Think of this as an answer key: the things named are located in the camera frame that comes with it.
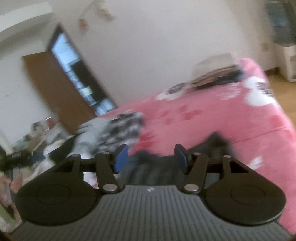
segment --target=wall outlet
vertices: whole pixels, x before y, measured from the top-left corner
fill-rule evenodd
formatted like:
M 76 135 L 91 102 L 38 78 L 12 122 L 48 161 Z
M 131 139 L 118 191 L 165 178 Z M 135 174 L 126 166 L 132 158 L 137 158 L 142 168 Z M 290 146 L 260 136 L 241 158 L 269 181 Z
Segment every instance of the wall outlet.
M 264 42 L 261 44 L 263 52 L 268 52 L 269 51 L 269 44 L 267 42 Z

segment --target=wooden floor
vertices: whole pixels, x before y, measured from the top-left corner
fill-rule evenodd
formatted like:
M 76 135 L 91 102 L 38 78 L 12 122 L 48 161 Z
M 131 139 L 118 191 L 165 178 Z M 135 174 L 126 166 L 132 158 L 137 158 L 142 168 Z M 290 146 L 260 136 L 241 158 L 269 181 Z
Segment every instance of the wooden floor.
M 296 127 L 296 82 L 287 82 L 284 78 L 276 76 L 270 79 L 270 86 L 277 101 Z

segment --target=stack of folded clothes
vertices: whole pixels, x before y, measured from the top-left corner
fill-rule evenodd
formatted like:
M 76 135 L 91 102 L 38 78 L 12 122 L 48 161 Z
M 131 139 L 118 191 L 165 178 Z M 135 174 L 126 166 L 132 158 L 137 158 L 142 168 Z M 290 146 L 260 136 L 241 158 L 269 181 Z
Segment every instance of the stack of folded clothes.
M 196 65 L 190 87 L 203 89 L 216 85 L 241 82 L 243 70 L 230 53 L 211 56 Z

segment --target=bed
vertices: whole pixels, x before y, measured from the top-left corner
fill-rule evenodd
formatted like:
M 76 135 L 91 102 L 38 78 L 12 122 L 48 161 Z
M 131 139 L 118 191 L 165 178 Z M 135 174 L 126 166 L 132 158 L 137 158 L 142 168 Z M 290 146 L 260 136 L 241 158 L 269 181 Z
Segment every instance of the bed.
M 130 154 L 147 150 L 173 155 L 174 146 L 191 148 L 219 131 L 233 146 L 238 159 L 278 185 L 287 206 L 280 219 L 296 232 L 296 133 L 273 97 L 268 80 L 251 59 L 242 59 L 244 79 L 209 89 L 187 89 L 177 99 L 163 93 L 126 104 L 104 117 L 142 112 L 145 126 Z

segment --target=gray ribbed surface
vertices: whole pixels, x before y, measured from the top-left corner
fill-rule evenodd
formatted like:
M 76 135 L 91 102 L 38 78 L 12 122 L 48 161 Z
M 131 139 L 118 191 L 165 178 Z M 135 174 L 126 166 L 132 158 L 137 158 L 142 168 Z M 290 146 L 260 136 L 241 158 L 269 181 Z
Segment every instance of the gray ribbed surface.
M 99 240 L 266 240 L 284 241 L 290 234 L 277 223 L 240 227 L 211 214 L 198 196 L 175 186 L 126 186 L 105 195 L 95 210 L 79 221 L 57 227 L 25 222 L 12 235 L 15 241 Z

